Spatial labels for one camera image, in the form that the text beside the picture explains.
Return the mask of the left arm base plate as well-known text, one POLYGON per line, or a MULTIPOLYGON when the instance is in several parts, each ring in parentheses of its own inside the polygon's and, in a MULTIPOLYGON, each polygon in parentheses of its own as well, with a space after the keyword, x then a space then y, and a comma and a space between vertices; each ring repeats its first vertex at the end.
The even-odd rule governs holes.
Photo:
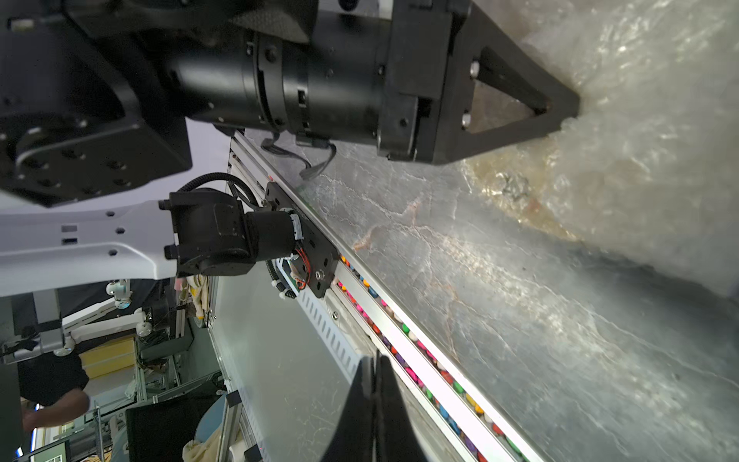
POLYGON ((267 184, 265 201, 275 211, 296 216, 299 231, 294 252, 298 256, 294 272, 304 289, 308 288, 316 298, 324 298, 340 263, 338 248, 325 235, 308 208, 278 183, 271 181, 267 184))

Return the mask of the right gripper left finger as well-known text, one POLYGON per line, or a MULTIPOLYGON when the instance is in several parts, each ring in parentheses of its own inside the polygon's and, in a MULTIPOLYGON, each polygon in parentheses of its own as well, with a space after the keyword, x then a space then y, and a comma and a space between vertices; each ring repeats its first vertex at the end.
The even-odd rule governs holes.
POLYGON ((375 451, 375 360, 363 357, 350 384, 341 417, 321 461, 373 461, 375 451))

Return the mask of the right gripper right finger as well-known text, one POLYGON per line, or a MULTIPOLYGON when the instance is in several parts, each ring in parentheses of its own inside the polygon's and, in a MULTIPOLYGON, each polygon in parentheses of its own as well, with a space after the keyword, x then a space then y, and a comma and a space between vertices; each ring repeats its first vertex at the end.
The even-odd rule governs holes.
POLYGON ((376 460, 427 462, 390 359, 376 356, 376 460))

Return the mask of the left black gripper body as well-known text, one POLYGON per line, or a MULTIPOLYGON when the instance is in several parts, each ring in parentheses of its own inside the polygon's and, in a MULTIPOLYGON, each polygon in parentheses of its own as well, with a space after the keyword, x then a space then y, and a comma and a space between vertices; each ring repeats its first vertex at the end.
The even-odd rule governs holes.
POLYGON ((377 128, 379 155, 446 165, 560 130, 580 97, 527 56, 473 1, 396 1, 377 128), (471 131, 481 82, 531 109, 471 131))

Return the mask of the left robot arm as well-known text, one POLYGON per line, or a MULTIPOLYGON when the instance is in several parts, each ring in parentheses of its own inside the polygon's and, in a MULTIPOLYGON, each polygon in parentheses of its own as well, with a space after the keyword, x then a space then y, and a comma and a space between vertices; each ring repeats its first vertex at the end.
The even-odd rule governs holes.
POLYGON ((118 278, 243 275, 335 262, 292 206, 203 176, 163 201, 59 214, 192 166, 188 121, 336 151, 449 164, 544 137, 578 95, 471 1, 388 17, 316 1, 5 1, 1 189, 42 206, 1 219, 1 293, 118 278))

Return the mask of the bubble wrap sheet pile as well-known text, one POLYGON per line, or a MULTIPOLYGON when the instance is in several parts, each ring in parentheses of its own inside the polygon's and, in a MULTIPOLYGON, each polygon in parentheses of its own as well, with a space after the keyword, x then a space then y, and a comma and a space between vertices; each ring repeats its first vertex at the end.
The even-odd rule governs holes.
POLYGON ((485 1, 579 116, 465 161, 519 223, 738 293, 738 5, 485 1))

